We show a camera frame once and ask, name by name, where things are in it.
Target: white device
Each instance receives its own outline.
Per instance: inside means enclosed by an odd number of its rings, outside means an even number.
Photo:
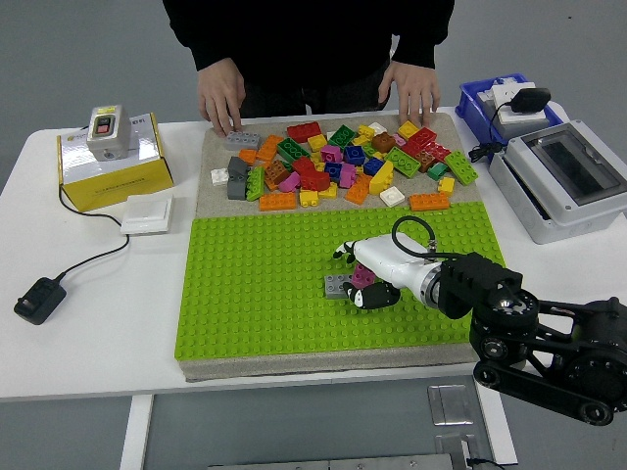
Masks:
[[[538,244],[603,230],[627,211],[627,164],[581,120],[509,140],[490,174]]]
[[[87,148],[99,162],[125,159],[130,146],[130,119],[122,105],[94,108]]]

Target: black cable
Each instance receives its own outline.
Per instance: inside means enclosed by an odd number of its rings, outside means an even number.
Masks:
[[[505,145],[503,145],[501,142],[495,142],[495,140],[494,140],[494,132],[492,132],[492,128],[494,127],[494,125],[493,125],[494,119],[497,117],[497,114],[499,113],[499,110],[503,106],[508,106],[510,104],[511,104],[511,101],[509,101],[507,103],[502,103],[494,111],[494,114],[492,115],[492,118],[490,119],[490,125],[488,127],[489,130],[490,130],[490,142],[485,143],[485,144],[479,144],[476,147],[474,147],[470,152],[468,152],[468,156],[470,157],[470,161],[472,163],[479,162],[486,155],[497,154],[498,152],[500,152],[505,147]]]
[[[396,235],[397,232],[399,231],[399,225],[401,225],[403,222],[407,220],[417,222],[424,227],[424,229],[429,233],[430,244],[431,243],[435,244],[436,242],[435,232],[433,231],[433,228],[431,228],[431,225],[429,225],[426,222],[426,220],[423,220],[420,217],[416,217],[415,215],[404,215],[400,217],[396,222],[394,222],[394,225],[392,225],[392,241],[400,250],[404,251],[405,253],[413,257],[423,258],[423,259],[434,259],[434,258],[456,259],[456,258],[463,257],[463,255],[459,253],[438,253],[438,252],[428,252],[428,251],[427,253],[419,253],[419,252],[415,252],[414,250],[410,250],[408,247],[406,247],[399,241]]]
[[[491,463],[495,467],[499,467],[501,470],[506,470],[503,465],[499,465],[494,460],[488,460],[487,458],[466,458],[466,462],[468,462],[468,465],[472,467],[474,467],[475,465],[480,465],[482,463]]]
[[[86,217],[104,217],[104,218],[108,218],[108,219],[112,220],[113,222],[115,222],[119,227],[121,227],[121,223],[115,217],[113,217],[112,215],[108,215],[106,213],[86,213],[86,212],[81,212],[81,211],[77,211],[75,209],[72,209],[63,200],[63,188],[62,188],[61,185],[59,185],[59,201],[61,202],[61,205],[64,208],[66,208],[68,211],[70,211],[70,212],[77,213],[78,215],[84,215]],[[130,242],[130,236],[128,234],[126,234],[125,236],[126,236],[126,241],[120,247],[115,248],[114,250],[109,250],[109,251],[107,251],[105,253],[101,253],[100,255],[96,255],[95,257],[88,258],[88,259],[86,259],[84,261],[81,261],[81,262],[75,264],[74,266],[69,267],[68,269],[63,271],[61,274],[59,274],[55,278],[55,281],[56,282],[61,281],[66,276],[66,274],[68,274],[70,271],[72,271],[73,269],[76,269],[79,266],[83,266],[84,264],[87,264],[88,262],[91,262],[91,261],[93,261],[95,259],[102,258],[102,257],[105,257],[107,255],[112,255],[113,253],[116,253],[116,252],[119,252],[120,250],[123,250],[124,248],[126,248],[128,243]]]

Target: black power adapter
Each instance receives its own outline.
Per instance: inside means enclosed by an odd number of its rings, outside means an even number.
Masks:
[[[66,291],[58,280],[42,277],[18,299],[14,312],[33,325],[40,325],[65,296]]]

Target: blue plastic crate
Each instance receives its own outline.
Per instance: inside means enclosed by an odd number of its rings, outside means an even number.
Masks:
[[[461,88],[461,97],[459,98],[459,104],[456,106],[455,111],[460,118],[466,121],[466,124],[468,124],[468,127],[470,127],[470,130],[472,130],[472,133],[480,144],[491,142],[490,119],[492,117],[486,116],[483,112],[481,104],[477,100],[477,93],[489,90],[496,80],[504,78],[515,78],[519,83],[530,81],[522,73],[512,73],[510,75],[495,76],[494,78],[488,78],[486,80],[468,81],[459,87]],[[545,107],[545,114],[549,120],[549,127],[562,124],[562,120],[557,117],[549,106]],[[507,141],[501,136],[494,125],[492,126],[492,137],[495,141],[501,142],[503,145],[507,144]]]

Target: white lego brick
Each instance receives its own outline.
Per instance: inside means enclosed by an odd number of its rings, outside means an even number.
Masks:
[[[405,195],[396,186],[391,186],[379,194],[388,208],[392,208],[405,200]]]
[[[381,124],[379,124],[378,122],[373,122],[371,125],[369,125],[368,127],[370,127],[371,129],[374,129],[374,135],[379,135],[382,134],[383,132],[387,132],[388,129],[386,129],[385,127],[383,127]]]
[[[228,170],[226,168],[212,169],[212,182],[214,186],[228,183]]]

